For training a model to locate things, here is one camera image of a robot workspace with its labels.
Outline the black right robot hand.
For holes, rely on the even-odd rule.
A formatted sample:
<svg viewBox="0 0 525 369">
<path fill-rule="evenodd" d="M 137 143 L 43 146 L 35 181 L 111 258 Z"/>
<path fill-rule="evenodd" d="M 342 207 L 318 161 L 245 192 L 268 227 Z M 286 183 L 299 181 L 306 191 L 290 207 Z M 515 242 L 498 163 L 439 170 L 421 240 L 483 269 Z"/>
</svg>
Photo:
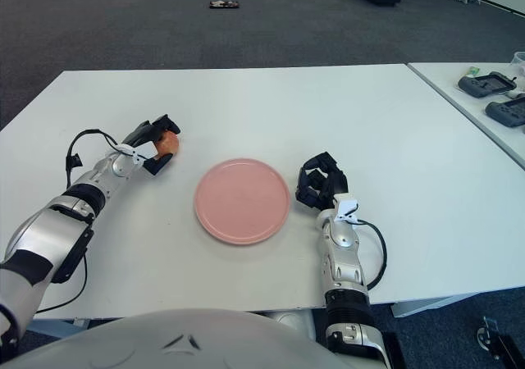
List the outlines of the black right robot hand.
<svg viewBox="0 0 525 369">
<path fill-rule="evenodd" d="M 295 199 L 319 211 L 335 207 L 337 194 L 349 192 L 344 172 L 330 153 L 320 153 L 307 160 L 299 169 Z"/>
</svg>

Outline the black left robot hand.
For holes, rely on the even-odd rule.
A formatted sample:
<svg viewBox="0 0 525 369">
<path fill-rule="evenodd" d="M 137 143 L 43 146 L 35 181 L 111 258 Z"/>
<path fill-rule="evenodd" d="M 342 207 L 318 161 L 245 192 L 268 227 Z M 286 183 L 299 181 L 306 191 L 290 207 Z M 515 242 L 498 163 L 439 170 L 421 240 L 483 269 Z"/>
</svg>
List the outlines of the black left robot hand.
<svg viewBox="0 0 525 369">
<path fill-rule="evenodd" d="M 156 175 L 177 154 L 180 146 L 179 133 L 180 128 L 165 114 L 153 122 L 141 123 L 125 137 L 123 143 L 135 149 L 152 143 L 155 155 L 149 156 L 143 150 L 139 150 L 138 154 L 143 161 L 143 168 L 151 175 Z"/>
</svg>

